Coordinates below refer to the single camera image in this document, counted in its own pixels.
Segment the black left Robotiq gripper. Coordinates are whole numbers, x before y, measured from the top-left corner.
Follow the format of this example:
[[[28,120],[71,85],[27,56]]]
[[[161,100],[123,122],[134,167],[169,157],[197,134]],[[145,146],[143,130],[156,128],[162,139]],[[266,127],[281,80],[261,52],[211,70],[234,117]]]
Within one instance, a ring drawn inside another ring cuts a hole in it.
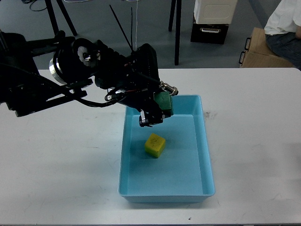
[[[118,89],[117,93],[125,95],[119,101],[120,104],[134,108],[140,112],[140,127],[152,127],[153,125],[161,124],[163,119],[171,117],[171,109],[161,110],[158,103],[154,100],[155,92],[153,90]]]

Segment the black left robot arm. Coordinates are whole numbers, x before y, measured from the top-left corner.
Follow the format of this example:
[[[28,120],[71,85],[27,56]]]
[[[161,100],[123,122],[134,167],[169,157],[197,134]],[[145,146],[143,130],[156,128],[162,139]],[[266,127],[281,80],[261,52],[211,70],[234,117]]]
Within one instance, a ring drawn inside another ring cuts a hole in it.
[[[27,41],[0,34],[0,101],[18,117],[70,101],[90,107],[116,103],[136,109],[141,127],[174,113],[175,87],[160,80],[157,54],[143,44],[123,56],[100,40],[67,37]]]

